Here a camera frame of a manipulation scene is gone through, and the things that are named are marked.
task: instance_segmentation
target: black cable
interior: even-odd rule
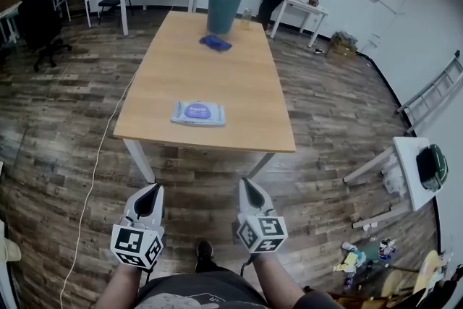
[[[245,273],[245,268],[246,268],[247,266],[251,265],[252,262],[257,258],[258,255],[259,255],[259,254],[251,254],[251,256],[250,256],[250,258],[247,260],[247,262],[244,263],[244,264],[242,265],[241,271],[240,271],[240,273],[239,273],[239,275],[240,275],[241,277],[243,277],[243,274]]]

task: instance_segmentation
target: plastic bottle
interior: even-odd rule
[[[243,15],[241,17],[241,26],[245,29],[249,29],[251,19],[252,19],[252,9],[245,8],[245,10],[243,11]]]
[[[352,288],[352,285],[354,284],[354,276],[355,273],[346,274],[346,279],[344,281],[344,293],[348,293],[348,291]]]

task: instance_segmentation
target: table leg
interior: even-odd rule
[[[64,0],[64,3],[66,3],[67,19],[69,20],[69,22],[71,22],[71,14],[69,13],[69,5],[67,3],[67,0]]]
[[[193,12],[193,4],[195,3],[195,0],[188,0],[188,12],[191,13]]]
[[[122,18],[122,32],[124,36],[129,35],[129,28],[127,27],[127,11],[125,9],[125,0],[121,0],[121,18]]]
[[[315,28],[315,31],[313,32],[312,38],[310,38],[310,42],[307,45],[309,48],[312,48],[312,45],[314,44],[314,42],[315,42],[315,40],[316,40],[316,38],[318,36],[318,31],[320,30],[320,26],[321,26],[324,18],[325,18],[325,16],[322,14],[321,18],[320,18],[320,22],[318,23],[317,27]]]
[[[88,12],[88,6],[89,6],[88,0],[84,0],[84,4],[85,4],[85,12],[87,13],[88,28],[92,28],[92,24],[90,23],[90,13]]]
[[[0,30],[1,30],[1,35],[3,36],[3,40],[5,43],[8,42],[7,40],[7,34],[5,33],[5,29],[3,28],[3,22],[0,20]]]
[[[273,39],[275,37],[276,29],[278,28],[281,22],[281,18],[283,18],[284,10],[286,9],[287,4],[288,3],[286,2],[286,0],[283,1],[283,5],[281,6],[280,13],[276,18],[275,25],[273,25],[272,33],[270,34],[270,39]]]
[[[272,159],[272,157],[275,155],[275,153],[269,152],[262,157],[262,159],[257,163],[257,165],[254,166],[254,169],[251,170],[251,172],[247,175],[249,179],[252,179],[255,177],[260,170],[263,169],[263,167]]]
[[[138,166],[138,169],[142,172],[148,183],[156,183],[156,177],[154,176],[153,170],[143,152],[142,145],[138,140],[124,139],[124,143],[129,150],[132,158]]]
[[[197,0],[193,0],[193,13],[196,13],[196,3]]]
[[[19,32],[19,30],[17,29],[16,21],[14,20],[14,17],[12,17],[12,26],[13,26],[13,30],[14,30],[14,32],[16,33],[16,35],[19,36],[20,32]]]
[[[312,14],[310,12],[307,13],[307,16],[305,16],[305,19],[304,21],[302,21],[302,25],[301,25],[301,28],[299,29],[299,34],[302,34],[305,30],[305,28],[307,27],[307,24],[309,23],[309,20],[310,20],[310,16]]]
[[[13,40],[13,43],[16,44],[16,33],[14,32],[13,30],[13,27],[12,27],[12,23],[11,21],[9,20],[9,18],[7,18],[7,24],[8,24],[8,30],[9,30],[9,33],[12,35],[12,40]]]
[[[389,147],[384,152],[377,155],[373,160],[371,160],[370,162],[367,162],[365,165],[363,165],[359,169],[355,170],[355,172],[353,172],[353,173],[347,175],[347,177],[343,178],[344,183],[349,183],[351,180],[353,180],[355,178],[358,178],[360,175],[363,175],[368,170],[372,169],[374,166],[376,166],[376,165],[380,164],[382,161],[386,160],[393,152],[394,152],[394,149],[392,147]]]

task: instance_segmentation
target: white cable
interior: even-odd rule
[[[98,157],[100,156],[100,149],[101,149],[101,146],[103,145],[103,141],[104,141],[104,138],[105,138],[105,136],[106,136],[106,132],[108,131],[108,128],[109,128],[109,124],[111,123],[111,120],[113,119],[114,115],[116,114],[117,108],[119,107],[119,104],[121,103],[122,99],[124,98],[125,93],[127,92],[127,89],[128,89],[129,86],[132,84],[132,81],[135,79],[135,75],[137,74],[137,72],[138,72],[138,69],[137,69],[136,73],[134,73],[134,75],[132,76],[132,79],[130,80],[130,82],[129,82],[129,84],[127,85],[127,87],[125,87],[124,92],[123,92],[123,94],[122,94],[122,97],[119,99],[119,102],[117,102],[116,108],[114,109],[113,114],[112,114],[111,117],[109,118],[108,124],[106,124],[106,129],[104,130],[103,137],[101,138],[100,146],[98,147],[98,152],[96,153],[96,162],[95,162],[95,167],[93,168],[93,174],[92,174],[92,186],[91,186],[90,189],[88,190],[87,197],[85,198],[85,202],[84,202],[84,207],[83,207],[83,210],[82,210],[82,214],[80,215],[80,220],[79,220],[79,234],[77,235],[77,242],[76,242],[76,244],[75,244],[74,261],[72,262],[71,269],[69,270],[69,273],[67,274],[66,279],[64,280],[63,288],[62,288],[61,292],[59,293],[59,304],[61,305],[61,309],[64,309],[64,308],[63,308],[63,292],[64,292],[64,290],[66,289],[67,280],[68,280],[69,276],[71,275],[71,273],[72,273],[72,271],[73,271],[73,269],[74,269],[74,266],[75,266],[75,262],[76,262],[76,260],[77,260],[77,252],[78,252],[78,250],[79,250],[79,242],[80,242],[80,232],[81,232],[81,229],[82,229],[82,219],[83,219],[83,217],[84,217],[85,209],[87,208],[87,201],[88,201],[88,198],[90,197],[90,194],[92,193],[92,190],[93,190],[93,185],[95,184],[95,172],[96,172],[96,167],[97,167],[97,165],[98,165]]]

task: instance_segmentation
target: hand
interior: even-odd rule
[[[309,0],[309,4],[314,6],[314,7],[317,7],[318,4],[319,4],[319,1],[318,0]]]

